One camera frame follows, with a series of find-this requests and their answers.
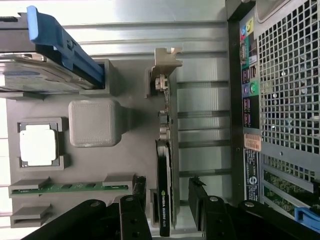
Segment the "grey printed parts rack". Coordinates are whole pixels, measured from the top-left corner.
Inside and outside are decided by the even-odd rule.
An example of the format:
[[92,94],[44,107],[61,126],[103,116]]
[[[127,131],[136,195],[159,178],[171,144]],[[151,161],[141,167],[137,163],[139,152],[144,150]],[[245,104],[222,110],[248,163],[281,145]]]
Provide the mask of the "grey printed parts rack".
[[[147,189],[155,189],[157,181],[156,140],[159,138],[158,112],[164,109],[164,96],[145,98],[146,82],[152,60],[101,61],[108,71],[107,81],[111,90],[93,90],[91,93],[40,95],[24,93],[25,97],[7,98],[8,148],[10,177],[13,187],[40,187],[48,183],[74,184],[103,182],[108,175],[121,180],[146,176]],[[120,121],[125,123],[125,133],[115,146],[74,147],[70,143],[69,104],[74,101],[115,100],[125,109]],[[58,148],[62,154],[58,166],[22,167],[20,160],[19,131],[27,124],[46,125],[58,131]],[[130,194],[129,190],[76,191],[12,195],[13,214],[10,227],[13,233],[29,230],[19,236],[0,239],[22,239],[34,229],[91,199],[107,205],[116,197]]]

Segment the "green RAM stick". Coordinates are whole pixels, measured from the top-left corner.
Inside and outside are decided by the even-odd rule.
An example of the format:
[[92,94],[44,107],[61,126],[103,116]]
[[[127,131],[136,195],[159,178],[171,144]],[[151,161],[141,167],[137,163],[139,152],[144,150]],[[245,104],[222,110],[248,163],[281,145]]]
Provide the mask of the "green RAM stick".
[[128,185],[104,186],[102,182],[91,183],[48,183],[40,188],[14,189],[13,195],[26,194],[51,194],[51,193],[70,193],[70,192],[92,192],[92,191],[127,191]]

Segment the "blue card retention clip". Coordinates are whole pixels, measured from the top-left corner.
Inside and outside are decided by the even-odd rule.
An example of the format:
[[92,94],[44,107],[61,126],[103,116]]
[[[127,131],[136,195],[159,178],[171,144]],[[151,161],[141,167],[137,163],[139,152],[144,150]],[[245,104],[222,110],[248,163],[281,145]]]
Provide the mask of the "blue card retention clip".
[[320,210],[308,207],[295,207],[294,219],[296,222],[320,233]]

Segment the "open dark PC case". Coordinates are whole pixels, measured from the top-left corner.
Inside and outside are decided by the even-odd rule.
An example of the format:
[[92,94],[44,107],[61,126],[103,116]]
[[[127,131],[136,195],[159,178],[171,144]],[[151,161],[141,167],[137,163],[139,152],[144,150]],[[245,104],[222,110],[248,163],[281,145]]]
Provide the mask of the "open dark PC case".
[[263,196],[263,170],[320,210],[320,0],[226,0],[232,195]]

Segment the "silver CPU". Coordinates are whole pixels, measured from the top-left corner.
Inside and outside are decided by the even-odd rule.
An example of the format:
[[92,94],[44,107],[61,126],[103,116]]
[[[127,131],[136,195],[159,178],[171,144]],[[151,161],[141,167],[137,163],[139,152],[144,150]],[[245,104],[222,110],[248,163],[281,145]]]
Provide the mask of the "silver CPU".
[[50,166],[58,158],[56,131],[49,124],[28,124],[19,133],[19,149],[27,166]]

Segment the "green motherboard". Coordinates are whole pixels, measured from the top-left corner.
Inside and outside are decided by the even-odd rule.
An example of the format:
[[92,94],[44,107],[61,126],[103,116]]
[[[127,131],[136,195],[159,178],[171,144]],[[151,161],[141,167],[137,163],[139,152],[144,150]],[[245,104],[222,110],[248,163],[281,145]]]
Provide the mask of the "green motherboard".
[[263,196],[292,217],[296,207],[309,208],[313,204],[311,192],[269,171],[263,170],[263,182]]

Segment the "hard disk with blue caddy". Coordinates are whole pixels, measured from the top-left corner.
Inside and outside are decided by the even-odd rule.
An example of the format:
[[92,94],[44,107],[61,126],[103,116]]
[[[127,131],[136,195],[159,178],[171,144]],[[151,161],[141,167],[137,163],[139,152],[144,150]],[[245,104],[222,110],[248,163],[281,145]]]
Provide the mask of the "hard disk with blue caddy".
[[78,93],[105,87],[105,69],[51,15],[0,16],[0,92]]

